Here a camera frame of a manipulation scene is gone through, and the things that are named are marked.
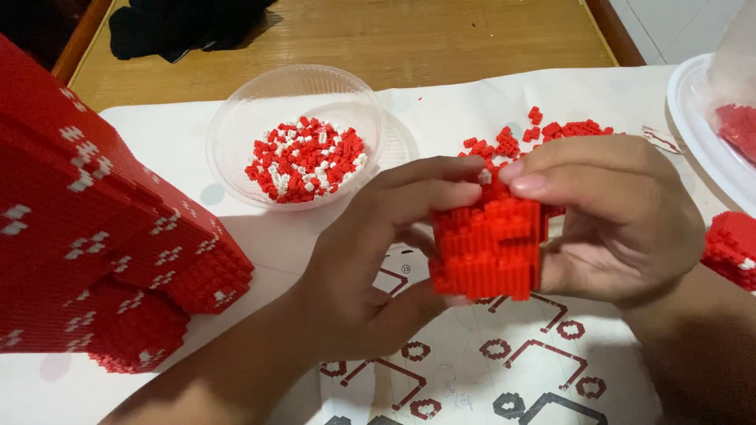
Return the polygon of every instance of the black cloth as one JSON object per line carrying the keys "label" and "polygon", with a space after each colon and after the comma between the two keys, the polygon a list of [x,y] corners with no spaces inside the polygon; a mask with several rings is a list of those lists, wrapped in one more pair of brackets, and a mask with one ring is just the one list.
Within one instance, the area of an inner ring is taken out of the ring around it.
{"label": "black cloth", "polygon": [[175,63],[190,50],[239,45],[275,0],[129,0],[110,17],[110,50],[121,59],[159,54]]}

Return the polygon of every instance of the printed diagram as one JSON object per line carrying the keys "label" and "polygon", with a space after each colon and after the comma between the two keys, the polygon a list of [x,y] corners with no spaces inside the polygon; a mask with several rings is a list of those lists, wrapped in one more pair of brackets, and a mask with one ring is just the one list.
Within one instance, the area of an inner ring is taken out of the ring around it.
{"label": "printed diagram", "polygon": [[[412,283],[414,283],[416,281],[422,280],[423,278],[423,276],[420,275],[422,273],[422,271],[420,270],[422,269],[422,267],[418,266],[417,259],[411,259],[411,256],[409,256],[408,254],[414,254],[414,256],[422,255],[417,250],[407,249],[407,247],[404,247],[404,249],[402,249],[401,247],[394,248],[387,253],[386,261],[384,262],[382,268],[379,270],[378,279],[380,279],[382,282],[380,289],[386,291],[391,296],[396,296],[403,289],[406,289],[411,284],[411,280]],[[543,304],[549,306],[544,310],[547,315],[549,314],[548,311],[551,308],[554,309],[554,316],[550,320],[547,318],[547,320],[549,321],[545,326],[541,327],[541,333],[548,334],[549,332],[553,332],[553,337],[558,337],[566,341],[579,340],[583,337],[583,335],[585,335],[586,327],[580,321],[576,321],[574,319],[565,320],[565,316],[568,313],[567,306],[536,293],[531,293],[531,297],[537,300],[537,302],[542,302]],[[486,310],[483,310],[482,314],[496,315],[497,312],[505,311],[503,309],[506,309],[509,305],[508,303],[505,304],[507,300],[507,296],[493,296],[490,298],[477,299],[475,301],[475,304],[488,307]],[[582,358],[578,355],[573,355],[570,352],[565,351],[564,349],[560,349],[542,342],[537,337],[535,337],[535,335],[532,336],[531,339],[526,340],[519,347],[511,346],[510,342],[506,341],[504,337],[483,341],[484,343],[476,351],[479,351],[480,355],[484,356],[485,358],[496,361],[496,363],[501,365],[502,368],[517,368],[517,364],[522,362],[517,362],[516,360],[523,356],[523,353],[527,355],[526,352],[529,352],[528,348],[535,347],[530,348],[530,351],[532,351],[538,349],[538,347],[541,347],[542,349],[546,349],[547,351],[551,351],[571,360],[575,360],[574,372],[569,369],[569,364],[565,364],[564,367],[567,368],[565,372],[572,372],[572,375],[569,376],[566,382],[558,386],[560,390],[566,391],[570,388],[570,386],[572,386],[573,383],[577,382],[575,384],[576,393],[581,397],[585,397],[586,399],[598,399],[607,390],[606,383],[602,378],[590,376],[581,377],[581,375],[588,368],[587,359]],[[334,384],[338,383],[336,385],[348,387],[351,381],[357,375],[363,372],[368,365],[374,364],[376,365],[376,367],[377,365],[383,365],[392,371],[405,375],[409,379],[408,392],[404,393],[400,390],[398,394],[395,393],[396,398],[394,399],[391,408],[394,411],[400,411],[401,409],[409,408],[409,414],[411,414],[412,417],[418,418],[420,420],[431,420],[434,418],[434,416],[442,412],[443,405],[438,400],[418,396],[418,394],[421,390],[423,390],[423,388],[428,385],[429,379],[432,379],[434,377],[424,377],[421,375],[425,375],[426,373],[421,372],[420,374],[418,374],[408,370],[407,368],[410,367],[411,363],[407,363],[406,368],[403,368],[396,363],[404,359],[407,362],[413,362],[421,365],[424,361],[433,361],[432,351],[433,348],[424,343],[422,340],[411,340],[399,351],[399,354],[401,354],[402,358],[398,359],[394,357],[392,361],[386,360],[384,358],[368,359],[363,361],[356,367],[352,366],[354,367],[354,369],[351,371],[349,370],[346,361],[332,361],[329,363],[323,363],[320,367],[320,372],[323,375],[332,378],[342,377],[341,380],[334,380]],[[553,392],[544,393],[540,398],[538,398],[535,403],[533,403],[533,405],[531,405],[530,408],[526,408],[525,401],[517,393],[505,392],[496,399],[496,401],[493,403],[492,408],[494,413],[498,416],[511,420],[517,419],[519,425],[528,425],[538,415],[538,412],[540,412],[543,407],[552,403],[561,405],[564,408],[593,418],[596,420],[596,423],[598,425],[607,423],[607,419],[604,414],[583,406],[577,402],[573,402],[572,400],[569,400],[565,397],[558,396]],[[405,419],[401,421],[407,421],[406,418],[408,416],[406,413],[403,417]],[[352,420],[343,415],[335,415],[327,422],[327,424],[330,425],[346,425],[351,423]],[[372,417],[368,424],[401,425],[400,422],[393,420],[385,415]]]}

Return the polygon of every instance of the hand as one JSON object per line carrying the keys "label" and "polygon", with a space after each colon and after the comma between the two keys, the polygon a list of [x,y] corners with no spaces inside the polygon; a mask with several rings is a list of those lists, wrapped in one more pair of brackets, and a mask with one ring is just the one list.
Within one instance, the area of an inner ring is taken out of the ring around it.
{"label": "hand", "polygon": [[432,255],[432,238],[412,224],[431,210],[473,205],[481,188],[465,181],[483,168],[477,156],[435,157],[381,172],[323,231],[291,291],[316,333],[318,360],[391,355],[448,306],[467,304],[464,296],[438,295],[428,281],[393,298],[372,284],[394,242]]}
{"label": "hand", "polygon": [[633,305],[671,290],[701,258],[705,226],[672,164],[635,136],[550,141],[499,178],[519,197],[567,206],[541,290]]}

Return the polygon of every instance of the wooden table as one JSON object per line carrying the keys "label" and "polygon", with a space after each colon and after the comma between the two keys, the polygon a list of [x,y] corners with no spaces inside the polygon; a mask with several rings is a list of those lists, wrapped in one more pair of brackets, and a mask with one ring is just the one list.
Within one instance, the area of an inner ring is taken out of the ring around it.
{"label": "wooden table", "polygon": [[[112,11],[127,5],[115,0]],[[279,0],[232,51],[117,60],[107,20],[69,86],[96,111],[127,104],[226,99],[290,64],[348,70],[374,90],[453,84],[616,61],[579,0]]]}

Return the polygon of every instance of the bowl of red and white blocks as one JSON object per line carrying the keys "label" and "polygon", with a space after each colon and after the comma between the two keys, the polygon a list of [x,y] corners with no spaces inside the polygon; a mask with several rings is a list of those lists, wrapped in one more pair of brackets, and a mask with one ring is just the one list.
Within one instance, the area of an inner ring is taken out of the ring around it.
{"label": "bowl of red and white blocks", "polygon": [[244,203],[315,208],[370,178],[385,122],[378,97],[356,76],[320,65],[278,68],[221,105],[207,135],[208,164]]}

